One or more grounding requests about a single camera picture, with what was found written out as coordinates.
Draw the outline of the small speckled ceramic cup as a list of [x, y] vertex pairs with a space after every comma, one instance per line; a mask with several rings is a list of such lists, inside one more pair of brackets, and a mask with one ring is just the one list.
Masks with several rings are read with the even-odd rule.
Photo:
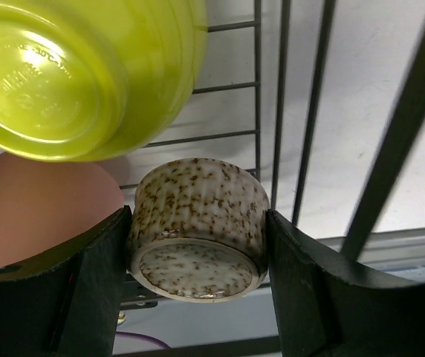
[[149, 172], [135, 191], [129, 271], [148, 290], [218, 303], [257, 289], [267, 274], [260, 182], [234, 164], [185, 158]]

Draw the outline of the lime green bowl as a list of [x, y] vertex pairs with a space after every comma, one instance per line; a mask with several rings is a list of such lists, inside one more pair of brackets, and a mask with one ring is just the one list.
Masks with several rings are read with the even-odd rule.
[[158, 136], [190, 98], [205, 1], [0, 1], [0, 148], [102, 161]]

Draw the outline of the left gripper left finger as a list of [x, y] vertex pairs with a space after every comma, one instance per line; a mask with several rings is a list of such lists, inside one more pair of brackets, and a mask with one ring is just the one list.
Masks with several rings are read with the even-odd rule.
[[0, 269], [0, 356], [111, 356], [132, 212]]

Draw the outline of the aluminium table edge rail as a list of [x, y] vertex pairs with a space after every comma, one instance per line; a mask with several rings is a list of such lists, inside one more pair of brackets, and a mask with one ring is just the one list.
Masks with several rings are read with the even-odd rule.
[[[329, 237], [319, 242], [339, 251], [344, 238]], [[371, 268], [405, 277], [418, 282], [425, 281], [425, 228], [373, 233], [359, 259]], [[126, 275], [125, 291], [120, 310], [147, 309], [168, 300], [141, 286], [131, 275]]]

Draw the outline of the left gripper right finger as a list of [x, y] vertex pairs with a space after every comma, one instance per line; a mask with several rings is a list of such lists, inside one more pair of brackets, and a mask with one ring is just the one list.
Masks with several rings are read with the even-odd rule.
[[425, 283], [350, 260], [274, 210], [265, 236], [284, 356], [425, 356]]

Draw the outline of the pink plastic cup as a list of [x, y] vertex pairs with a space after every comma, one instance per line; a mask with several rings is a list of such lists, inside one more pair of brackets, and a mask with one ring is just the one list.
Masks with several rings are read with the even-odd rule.
[[0, 155], [0, 268], [82, 234], [125, 204], [95, 163], [45, 163]]

